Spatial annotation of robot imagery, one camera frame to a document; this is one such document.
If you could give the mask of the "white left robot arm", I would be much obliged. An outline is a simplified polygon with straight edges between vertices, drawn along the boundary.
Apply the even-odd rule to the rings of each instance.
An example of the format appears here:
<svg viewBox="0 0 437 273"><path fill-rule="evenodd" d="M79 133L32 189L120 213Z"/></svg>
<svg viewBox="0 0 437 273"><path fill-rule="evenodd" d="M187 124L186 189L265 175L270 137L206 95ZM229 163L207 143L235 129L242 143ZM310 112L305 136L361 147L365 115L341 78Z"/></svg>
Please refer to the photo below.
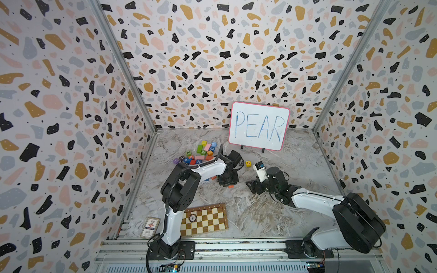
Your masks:
<svg viewBox="0 0 437 273"><path fill-rule="evenodd" d="M191 205L200 182L213 177L227 187L239 182L238 170L242 156L237 151L224 155L222 151L213 159L200 164L178 163L160 192L165 204L163 234L160 239L166 246L174 246L181 238L180 226L184 211Z"/></svg>

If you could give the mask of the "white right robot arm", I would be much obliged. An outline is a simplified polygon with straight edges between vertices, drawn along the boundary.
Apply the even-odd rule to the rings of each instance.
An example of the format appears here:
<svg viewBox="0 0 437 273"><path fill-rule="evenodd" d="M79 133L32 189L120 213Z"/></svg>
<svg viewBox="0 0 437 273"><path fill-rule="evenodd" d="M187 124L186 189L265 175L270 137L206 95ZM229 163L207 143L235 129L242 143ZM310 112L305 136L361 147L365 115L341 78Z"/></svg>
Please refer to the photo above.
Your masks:
<svg viewBox="0 0 437 273"><path fill-rule="evenodd" d="M367 254L382 245L386 225L356 193L331 196L288 183L288 174L278 167L266 168L258 162L253 169L257 178L246 182L253 194L267 192L283 205L308 209L334 219L333 226L313 228L303 239L301 252L309 258L328 249L352 248Z"/></svg>

